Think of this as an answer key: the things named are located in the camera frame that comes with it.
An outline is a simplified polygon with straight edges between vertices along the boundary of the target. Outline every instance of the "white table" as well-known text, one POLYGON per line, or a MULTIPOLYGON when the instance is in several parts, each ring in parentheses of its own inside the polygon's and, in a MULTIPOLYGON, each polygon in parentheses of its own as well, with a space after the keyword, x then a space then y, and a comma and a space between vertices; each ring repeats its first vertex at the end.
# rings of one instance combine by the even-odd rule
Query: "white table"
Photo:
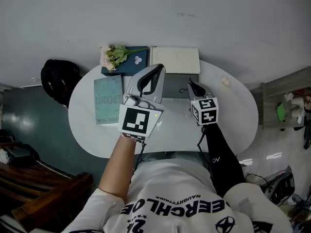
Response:
MULTIPOLYGON (((228 145, 235 154, 246 150, 254 140, 258 126, 258 110, 249 90, 230 74, 200 61, 199 82, 208 85, 218 99, 219 127, 228 145), (221 78, 227 77, 230 86, 222 84, 221 78)), ((69 104, 69 124, 72 134, 80 146, 88 153, 109 158, 120 133, 117 126, 96 125, 94 107, 95 79, 103 78, 101 66, 88 72, 77 84, 69 104)), ((126 88, 131 77, 123 78, 126 88)), ((146 141, 147 152, 160 151, 198 151, 197 143, 201 137, 198 127, 189 111, 188 99, 162 99, 164 113, 158 125, 146 141)), ((208 151, 206 140, 202 150, 208 151)), ((141 151, 137 144, 135 153, 141 151)))

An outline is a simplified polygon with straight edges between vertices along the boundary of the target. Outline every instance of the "white t-shirt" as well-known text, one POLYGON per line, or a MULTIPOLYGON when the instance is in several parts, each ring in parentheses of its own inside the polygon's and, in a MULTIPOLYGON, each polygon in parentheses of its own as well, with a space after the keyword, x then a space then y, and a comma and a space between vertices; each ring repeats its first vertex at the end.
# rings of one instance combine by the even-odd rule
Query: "white t-shirt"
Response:
POLYGON ((132 177, 126 205, 121 198, 96 189, 63 232, 75 231, 291 233, 292 228, 259 186, 241 183, 221 198, 203 166, 168 159, 139 167, 132 177))

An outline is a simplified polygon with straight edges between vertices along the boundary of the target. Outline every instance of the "green floor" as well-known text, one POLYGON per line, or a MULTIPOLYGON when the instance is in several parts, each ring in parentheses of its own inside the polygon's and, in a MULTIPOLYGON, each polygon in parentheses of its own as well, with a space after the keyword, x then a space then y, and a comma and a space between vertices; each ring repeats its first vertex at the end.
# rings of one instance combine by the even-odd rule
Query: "green floor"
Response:
POLYGON ((108 159, 80 147, 71 133, 68 111, 41 86, 4 92, 2 128, 32 146, 42 161, 73 175, 90 172, 99 182, 108 159))

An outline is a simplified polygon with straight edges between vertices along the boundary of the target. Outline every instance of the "black arm sleeve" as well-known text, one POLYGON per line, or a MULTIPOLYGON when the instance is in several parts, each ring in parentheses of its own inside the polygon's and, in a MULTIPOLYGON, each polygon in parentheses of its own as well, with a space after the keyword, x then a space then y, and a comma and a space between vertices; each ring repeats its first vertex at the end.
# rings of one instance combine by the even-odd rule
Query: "black arm sleeve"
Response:
POLYGON ((228 146, 218 125, 204 126, 210 157, 210 172, 217 193, 222 198, 239 183, 244 183, 241 165, 228 146))

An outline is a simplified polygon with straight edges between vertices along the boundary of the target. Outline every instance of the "black backpack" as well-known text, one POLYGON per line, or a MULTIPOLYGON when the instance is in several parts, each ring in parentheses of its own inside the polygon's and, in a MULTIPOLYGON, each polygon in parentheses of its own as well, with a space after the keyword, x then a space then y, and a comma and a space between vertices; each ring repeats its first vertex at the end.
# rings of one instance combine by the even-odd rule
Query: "black backpack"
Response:
POLYGON ((48 60, 41 70, 46 93, 67 108, 72 92, 81 79, 78 66, 66 60, 48 60))

